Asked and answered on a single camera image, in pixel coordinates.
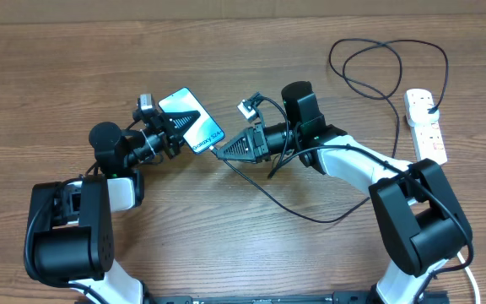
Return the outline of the Samsung Galaxy smartphone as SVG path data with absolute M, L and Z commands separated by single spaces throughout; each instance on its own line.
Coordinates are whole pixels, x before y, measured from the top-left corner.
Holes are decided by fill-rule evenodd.
M 159 107 L 194 154 L 201 154 L 224 139 L 223 129 L 187 87 L 160 100 Z

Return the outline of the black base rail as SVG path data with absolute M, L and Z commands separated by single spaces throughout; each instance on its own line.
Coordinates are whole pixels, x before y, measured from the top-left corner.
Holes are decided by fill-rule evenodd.
M 382 300 L 370 291 L 336 291 L 331 295 L 232 296 L 192 298 L 190 296 L 147 297 L 149 304 L 379 304 Z

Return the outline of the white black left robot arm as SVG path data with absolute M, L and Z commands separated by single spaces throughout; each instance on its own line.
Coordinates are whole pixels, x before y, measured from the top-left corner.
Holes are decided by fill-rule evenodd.
M 96 162 L 85 175 L 32 188 L 24 239 L 24 268 L 43 285 L 73 289 L 92 303 L 150 303 L 148 287 L 115 260 L 111 215 L 137 208 L 144 198 L 139 165 L 172 158 L 184 135 L 202 117 L 198 110 L 160 112 L 139 107 L 122 129 L 100 122 L 89 133 Z

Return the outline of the white charger plug adapter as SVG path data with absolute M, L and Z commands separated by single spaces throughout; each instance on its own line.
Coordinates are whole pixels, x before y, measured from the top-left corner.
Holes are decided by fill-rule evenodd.
M 438 122 L 440 112 L 434 106 L 429 104 L 415 105 L 409 103 L 406 116 L 408 125 L 417 127 Z

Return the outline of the white power strip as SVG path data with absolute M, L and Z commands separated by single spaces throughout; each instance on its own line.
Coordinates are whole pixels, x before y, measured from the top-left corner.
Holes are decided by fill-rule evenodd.
M 404 103 L 407 114 L 408 104 L 435 106 L 432 94 L 428 90 L 410 89 L 404 94 Z M 439 165 L 447 162 L 446 148 L 440 130 L 439 120 L 431 124 L 411 127 L 413 146 L 417 161 L 431 159 Z

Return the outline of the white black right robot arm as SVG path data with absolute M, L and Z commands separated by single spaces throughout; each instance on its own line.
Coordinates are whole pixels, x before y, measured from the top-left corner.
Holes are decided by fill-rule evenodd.
M 438 274 L 472 262 L 473 232 L 441 166 L 431 159 L 387 157 L 327 124 L 308 81 L 286 85 L 281 96 L 284 122 L 255 123 L 214 153 L 225 163 L 259 163 L 278 155 L 278 165 L 285 166 L 299 158 L 370 198 L 391 262 L 370 290 L 335 291 L 332 302 L 449 302 L 444 291 L 426 289 Z

